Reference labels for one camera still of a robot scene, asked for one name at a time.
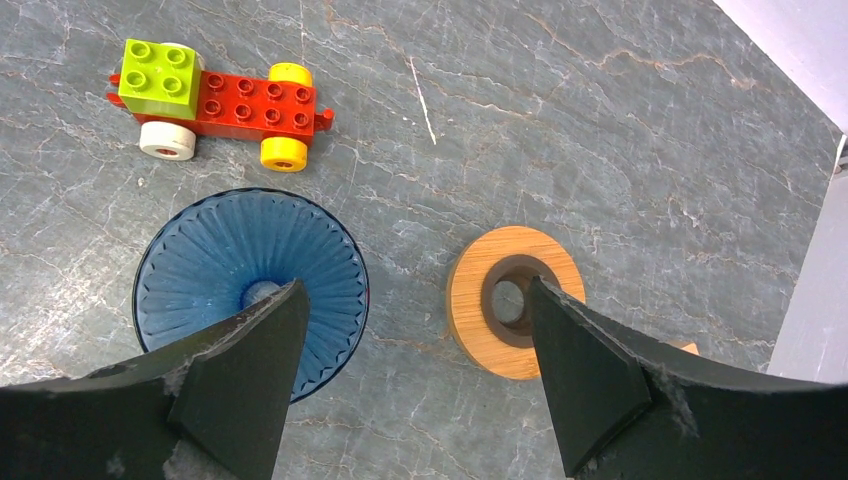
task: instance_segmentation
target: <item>white wheel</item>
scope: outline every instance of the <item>white wheel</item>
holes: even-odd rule
[[[141,125],[138,147],[161,160],[184,161],[194,156],[197,135],[191,130],[168,122],[147,122]]]
[[[200,67],[201,70],[206,70],[206,59],[203,58],[203,55],[197,53],[197,50],[195,50],[191,47],[187,47],[187,46],[183,45],[182,43],[165,42],[162,45],[168,45],[168,46],[171,46],[171,47],[182,47],[182,48],[187,48],[187,49],[191,50],[197,56],[197,65]]]

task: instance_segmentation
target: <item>brown inner ring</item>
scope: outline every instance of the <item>brown inner ring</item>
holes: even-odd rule
[[[517,348],[533,348],[533,325],[530,323],[530,308],[527,291],[533,277],[540,276],[559,287],[556,275],[545,262],[530,255],[511,255],[496,263],[483,279],[482,305],[483,318],[495,336],[504,343]],[[517,320],[506,325],[498,320],[492,299],[495,285],[500,282],[512,282],[520,290],[524,307]]]

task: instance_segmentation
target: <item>yellow wheel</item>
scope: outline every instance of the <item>yellow wheel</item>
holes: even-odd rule
[[[278,63],[271,67],[268,80],[272,82],[292,82],[304,87],[312,86],[312,74],[306,67],[296,63]]]
[[[271,137],[259,144],[262,166],[278,172],[299,172],[306,168],[306,144],[288,137]]]

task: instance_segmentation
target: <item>white line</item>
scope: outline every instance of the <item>white line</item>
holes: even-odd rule
[[[412,63],[412,57],[409,57],[409,67],[412,68],[412,78],[415,80],[415,88],[418,89],[418,99],[421,100],[421,108],[424,109],[424,121],[427,123],[427,130],[430,131],[430,139],[433,140],[433,145],[435,145],[436,134],[433,133],[433,127],[430,125],[430,115],[427,114],[427,104],[424,103],[424,95],[421,94],[421,85],[418,84],[418,74],[415,73],[415,64]]]

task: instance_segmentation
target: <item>red lego base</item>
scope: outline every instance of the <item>red lego base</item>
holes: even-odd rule
[[[120,74],[109,77],[112,85]],[[126,108],[116,93],[107,98]],[[150,121],[181,125],[198,135],[259,142],[288,137],[312,145],[315,132],[333,126],[332,110],[315,111],[315,89],[296,83],[271,82],[218,72],[201,72],[197,119],[133,114],[139,123]]]

